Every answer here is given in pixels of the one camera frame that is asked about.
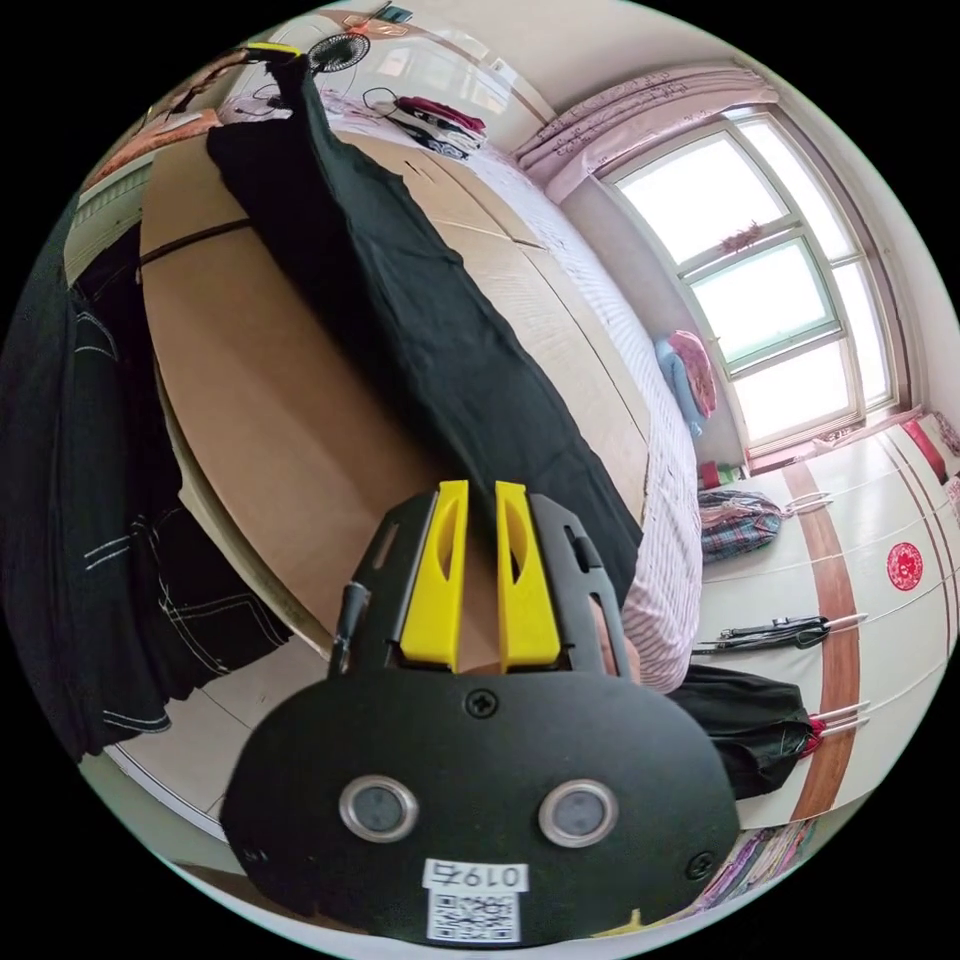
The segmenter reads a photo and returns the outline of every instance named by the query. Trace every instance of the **white stitching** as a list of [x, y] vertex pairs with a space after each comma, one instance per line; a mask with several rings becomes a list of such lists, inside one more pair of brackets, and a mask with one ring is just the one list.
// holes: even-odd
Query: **white stitching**
[[117, 537], [116, 540], [108, 540], [106, 543], [101, 543], [99, 547], [94, 547], [92, 550], [87, 551], [87, 553], [83, 555], [83, 559], [89, 560], [95, 553], [99, 553], [101, 550], [105, 550], [107, 547], [114, 547], [118, 543], [123, 543], [124, 540], [129, 540], [129, 539], [130, 539], [130, 534], [128, 533], [125, 536]]
[[73, 352], [74, 352], [74, 353], [83, 353], [84, 350], [93, 350], [95, 353], [102, 353], [105, 357], [109, 357], [109, 358], [110, 358], [111, 360], [113, 360], [114, 362], [116, 362], [116, 360], [117, 360], [117, 358], [116, 358], [112, 353], [110, 353], [109, 350], [104, 350], [103, 347], [92, 347], [92, 346], [91, 346], [91, 347], [77, 347], [77, 349], [74, 350]]
[[116, 717], [118, 720], [128, 720], [130, 723], [142, 723], [144, 726], [155, 726], [158, 723], [170, 723], [170, 718], [167, 716], [157, 717], [156, 720], [140, 720], [137, 717], [127, 717], [122, 713], [117, 713], [114, 710], [104, 710], [103, 715], [105, 717]]
[[[157, 562], [157, 569], [159, 570], [160, 558], [157, 556], [157, 548], [153, 542], [154, 538], [156, 537], [156, 531], [151, 530], [149, 527], [144, 527], [143, 529], [146, 530], [147, 542], [150, 544], [150, 549], [151, 551], [153, 551], [153, 557], [154, 557], [154, 560], [156, 560]], [[217, 660], [216, 657], [211, 656], [210, 653], [204, 650], [203, 647], [199, 643], [197, 643], [197, 638], [192, 633], [190, 633], [190, 628], [185, 623], [183, 624], [183, 629], [186, 630], [187, 636], [190, 639], [188, 640], [187, 637], [183, 635], [183, 631], [181, 631], [180, 625], [178, 625], [177, 620], [175, 619], [178, 616], [178, 614], [177, 614], [176, 607], [173, 605], [173, 603], [170, 600], [170, 590], [167, 587], [167, 585], [163, 582], [163, 578], [159, 575], [159, 573], [157, 574], [157, 583], [160, 585], [160, 590], [163, 593], [163, 599], [158, 600], [157, 603], [160, 609], [164, 612], [164, 614], [166, 614], [166, 617], [170, 621], [174, 630], [177, 631], [177, 634], [179, 635], [180, 639], [183, 641], [186, 648], [212, 673], [220, 674], [221, 676], [229, 673], [230, 671], [227, 670], [227, 668], [224, 667], [223, 664], [220, 663], [220, 661]]]
[[[221, 604], [230, 603], [230, 607], [221, 606]], [[232, 597], [224, 597], [222, 600], [208, 600], [206, 603], [196, 603], [188, 604], [187, 606], [177, 607], [177, 614], [180, 616], [181, 620], [189, 620], [193, 617], [203, 617], [207, 616], [209, 613], [219, 613], [221, 610], [230, 610], [235, 606], [239, 606], [242, 603], [247, 603], [250, 605], [254, 617], [257, 620], [257, 624], [260, 629], [267, 636], [267, 639], [270, 640], [274, 646], [282, 647], [287, 641], [277, 633], [273, 624], [270, 622], [269, 611], [266, 610], [263, 601], [255, 593], [238, 593]], [[269, 633], [267, 633], [267, 627], [270, 628], [270, 633], [273, 634], [273, 639], [270, 638]]]
[[109, 717], [103, 718], [104, 723], [109, 723], [111, 727], [122, 727], [124, 730], [133, 730], [136, 733], [165, 733], [167, 730], [173, 726], [172, 723], [168, 723], [165, 727], [158, 727], [153, 730], [142, 730], [140, 727], [131, 726], [129, 723], [121, 723], [119, 720], [111, 720]]
[[183, 510], [183, 509], [184, 509], [184, 508], [183, 508], [182, 506], [171, 507], [169, 510], [167, 510], [166, 512], [164, 512], [164, 513], [162, 513], [162, 514], [160, 515], [160, 519], [157, 520], [157, 522], [153, 525], [153, 535], [154, 535], [158, 540], [160, 539], [160, 534], [158, 534], [157, 531], [160, 529], [161, 524], [162, 524], [165, 520], [169, 520], [175, 513], [180, 513], [180, 511]]
[[122, 547], [120, 550], [114, 550], [113, 553], [108, 553], [105, 557], [101, 557], [99, 560], [94, 560], [87, 569], [92, 570], [94, 567], [100, 566], [101, 563], [106, 563], [107, 560], [112, 560], [114, 557], [119, 557], [121, 553], [126, 553], [130, 548]]
[[83, 320], [89, 320], [90, 323], [92, 323], [107, 338], [107, 340], [110, 341], [110, 346], [113, 349], [113, 359], [119, 360], [120, 351], [117, 349], [117, 341], [113, 339], [113, 334], [111, 334], [110, 331], [95, 316], [87, 313], [86, 311], [77, 315], [77, 323], [80, 323]]
[[189, 613], [186, 616], [178, 611], [177, 615], [180, 617], [180, 621], [183, 622], [184, 620], [195, 620], [198, 617], [216, 616], [218, 613], [225, 613], [227, 610], [236, 610], [239, 607], [246, 607], [253, 614], [253, 618], [257, 621], [257, 626], [260, 628], [260, 632], [267, 638], [267, 640], [270, 641], [270, 643], [272, 643], [275, 647], [283, 646], [286, 641], [280, 640], [275, 631], [273, 631], [274, 635], [272, 637], [270, 636], [270, 633], [267, 632], [264, 622], [260, 617], [260, 611], [257, 610], [250, 600], [238, 600], [236, 603], [228, 604], [225, 607], [217, 607], [213, 610], [201, 610], [198, 613]]

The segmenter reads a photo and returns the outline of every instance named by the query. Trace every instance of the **pink curtain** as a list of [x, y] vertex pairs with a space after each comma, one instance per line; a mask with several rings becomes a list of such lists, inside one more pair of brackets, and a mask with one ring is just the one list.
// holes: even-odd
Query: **pink curtain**
[[830, 453], [831, 450], [839, 450], [841, 447], [847, 447], [851, 443], [859, 443], [867, 437], [872, 437], [876, 433], [883, 433], [884, 430], [889, 430], [898, 424], [919, 420], [920, 417], [926, 415], [926, 412], [926, 407], [924, 407], [923, 404], [919, 404], [912, 410], [891, 414], [889, 417], [884, 418], [878, 423], [874, 423], [872, 426], [858, 427], [856, 430], [851, 430], [836, 440], [815, 439], [812, 442], [813, 449], [809, 453], [797, 457], [797, 460], [812, 460], [814, 457], [819, 457], [822, 453]]
[[628, 80], [571, 107], [516, 151], [520, 168], [561, 203], [600, 167], [777, 91], [735, 63], [695, 64]]

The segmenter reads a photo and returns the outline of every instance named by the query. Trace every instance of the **tile floor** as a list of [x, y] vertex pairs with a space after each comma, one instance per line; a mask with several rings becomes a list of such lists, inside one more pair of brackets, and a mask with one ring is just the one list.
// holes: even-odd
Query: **tile floor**
[[327, 662], [304, 641], [283, 647], [167, 707], [172, 726], [122, 744], [167, 790], [216, 818], [233, 765], [251, 730], [282, 701], [324, 679]]

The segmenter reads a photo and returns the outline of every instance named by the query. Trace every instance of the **window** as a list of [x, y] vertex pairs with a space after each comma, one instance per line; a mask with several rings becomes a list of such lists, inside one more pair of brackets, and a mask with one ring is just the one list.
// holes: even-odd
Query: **window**
[[731, 112], [606, 180], [680, 282], [751, 453], [898, 399], [865, 244], [773, 113]]

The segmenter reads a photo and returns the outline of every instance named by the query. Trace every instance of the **screw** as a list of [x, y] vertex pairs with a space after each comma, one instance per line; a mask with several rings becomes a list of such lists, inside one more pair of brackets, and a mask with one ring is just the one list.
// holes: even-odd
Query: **screw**
[[713, 869], [713, 854], [698, 853], [687, 864], [687, 877], [690, 880], [702, 880]]
[[474, 690], [467, 694], [464, 707], [475, 720], [486, 720], [497, 712], [497, 698], [489, 690]]

